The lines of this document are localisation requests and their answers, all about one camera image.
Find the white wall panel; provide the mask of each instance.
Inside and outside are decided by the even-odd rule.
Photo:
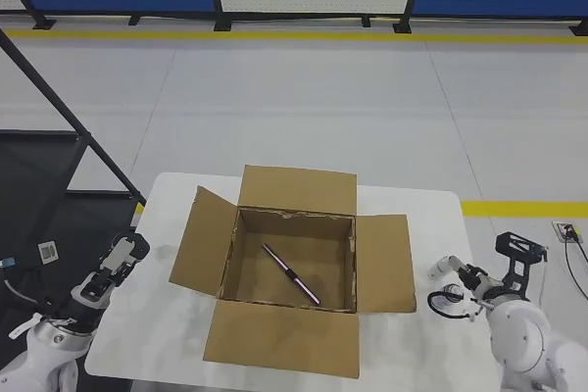
[[[228,12],[402,14],[407,0],[222,0]]]
[[[19,0],[0,0],[0,10],[24,10]]]

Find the blue wall panel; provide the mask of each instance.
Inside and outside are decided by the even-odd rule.
[[[214,10],[213,0],[32,0],[40,10],[55,11],[181,11]]]
[[[43,10],[211,12],[213,0],[32,0]],[[416,0],[414,14],[445,16],[588,16],[588,0]]]
[[[588,0],[416,0],[414,14],[579,17]]]

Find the yellow floor line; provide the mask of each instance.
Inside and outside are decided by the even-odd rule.
[[[388,32],[315,32],[315,31],[89,31],[8,29],[12,38],[55,39],[245,39],[245,40],[330,40],[330,41],[418,41],[461,42],[473,44],[588,45],[588,37],[468,34],[394,34]]]
[[[462,210],[465,217],[588,219],[588,202],[464,200]],[[140,204],[135,213],[143,211]]]

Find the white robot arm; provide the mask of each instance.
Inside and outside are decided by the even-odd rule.
[[[75,360],[89,350],[111,292],[149,251],[141,235],[118,235],[100,268],[72,290],[66,303],[52,315],[35,314],[16,328],[9,336],[15,339],[27,331],[27,351],[0,370],[0,392],[74,392]]]
[[[588,350],[555,333],[544,312],[525,297],[529,266],[541,262],[546,249],[509,232],[497,238],[496,249],[510,257],[510,270],[503,280],[493,279],[483,269],[465,265],[455,256],[440,260],[429,276],[439,279],[456,272],[472,292],[471,301],[486,310],[492,353],[504,370],[503,389],[533,392],[546,386],[558,392],[588,392]],[[446,290],[429,297],[431,305],[433,297],[457,302],[461,295],[449,295]],[[431,308],[449,316],[435,305]]]

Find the box flap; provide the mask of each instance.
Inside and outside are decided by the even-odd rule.
[[[357,176],[335,171],[246,166],[238,205],[354,216]]]
[[[359,337],[355,314],[220,300],[203,359],[358,378]]]
[[[357,217],[356,245],[358,312],[415,312],[407,217]]]
[[[228,255],[237,207],[198,187],[170,282],[216,295]]]

